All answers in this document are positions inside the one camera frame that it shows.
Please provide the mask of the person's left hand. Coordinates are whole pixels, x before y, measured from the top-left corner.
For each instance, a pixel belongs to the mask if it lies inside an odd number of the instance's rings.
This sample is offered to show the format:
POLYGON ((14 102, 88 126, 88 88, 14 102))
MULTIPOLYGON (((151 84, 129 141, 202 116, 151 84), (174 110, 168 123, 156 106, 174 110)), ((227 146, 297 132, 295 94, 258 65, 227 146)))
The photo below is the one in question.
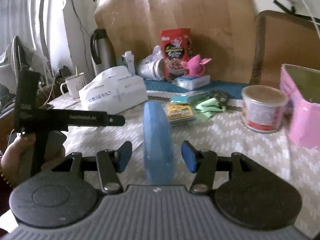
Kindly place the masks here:
POLYGON ((32 148, 36 142, 35 134, 18 135, 5 150, 1 158, 1 177, 11 187, 16 187, 22 154, 32 148))

